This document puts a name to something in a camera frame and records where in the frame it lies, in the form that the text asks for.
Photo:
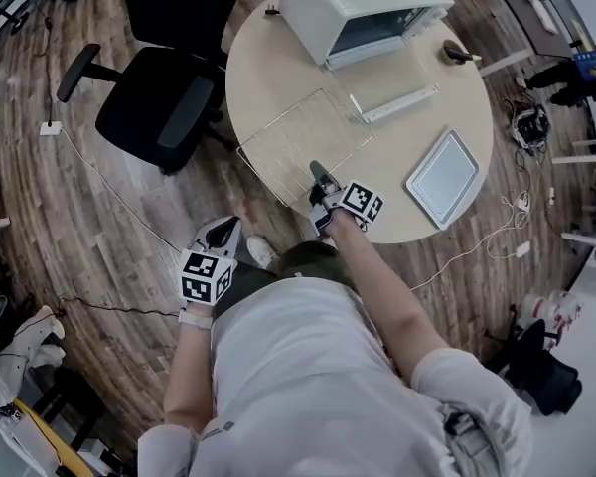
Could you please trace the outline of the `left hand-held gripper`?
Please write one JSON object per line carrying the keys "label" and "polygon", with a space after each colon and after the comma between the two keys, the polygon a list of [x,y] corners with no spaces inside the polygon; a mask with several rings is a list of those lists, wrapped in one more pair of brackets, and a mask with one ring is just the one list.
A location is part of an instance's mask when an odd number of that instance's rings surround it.
{"label": "left hand-held gripper", "polygon": [[235,254],[241,220],[222,217],[202,226],[180,259],[180,296],[215,306],[230,289],[237,268]]}

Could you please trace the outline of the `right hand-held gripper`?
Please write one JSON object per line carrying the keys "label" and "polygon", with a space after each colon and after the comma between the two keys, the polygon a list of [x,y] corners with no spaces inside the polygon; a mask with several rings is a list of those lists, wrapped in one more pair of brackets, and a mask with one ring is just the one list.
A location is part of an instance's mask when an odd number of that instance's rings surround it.
{"label": "right hand-held gripper", "polygon": [[325,234],[336,210],[351,214],[363,232],[375,222],[383,207],[381,196],[356,181],[341,187],[317,160],[311,161],[309,167],[316,184],[309,196],[312,210],[308,220],[319,237]]}

